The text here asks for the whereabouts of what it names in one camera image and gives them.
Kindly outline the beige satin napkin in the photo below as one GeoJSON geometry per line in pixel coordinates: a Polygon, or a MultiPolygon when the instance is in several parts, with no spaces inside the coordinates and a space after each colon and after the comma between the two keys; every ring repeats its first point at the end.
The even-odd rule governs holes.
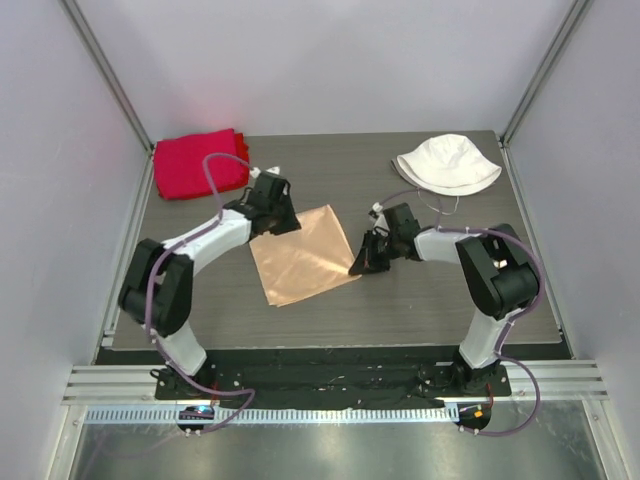
{"type": "Polygon", "coordinates": [[[271,306],[297,303],[359,278],[349,274],[355,256],[331,206],[300,212],[297,219],[299,230],[249,243],[271,306]]]}

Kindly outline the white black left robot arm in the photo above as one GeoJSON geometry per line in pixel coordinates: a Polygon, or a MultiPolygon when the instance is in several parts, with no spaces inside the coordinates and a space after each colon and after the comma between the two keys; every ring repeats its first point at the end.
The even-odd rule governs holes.
{"type": "Polygon", "coordinates": [[[189,324],[196,275],[260,235],[300,228],[290,182],[263,171],[212,219],[173,239],[144,239],[136,245],[118,305],[144,328],[169,368],[179,374],[178,386],[190,398],[205,397],[214,383],[214,367],[189,324]]]}

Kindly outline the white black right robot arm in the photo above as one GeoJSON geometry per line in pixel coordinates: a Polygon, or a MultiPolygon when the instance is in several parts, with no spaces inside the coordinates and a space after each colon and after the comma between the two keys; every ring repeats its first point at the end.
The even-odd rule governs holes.
{"type": "Polygon", "coordinates": [[[486,228],[421,227],[411,208],[376,203],[358,255],[348,274],[386,272],[398,258],[461,267],[475,306],[452,361],[451,380],[465,395],[477,393],[497,372],[502,346],[513,324],[544,295],[537,257],[508,224],[486,228]]]}

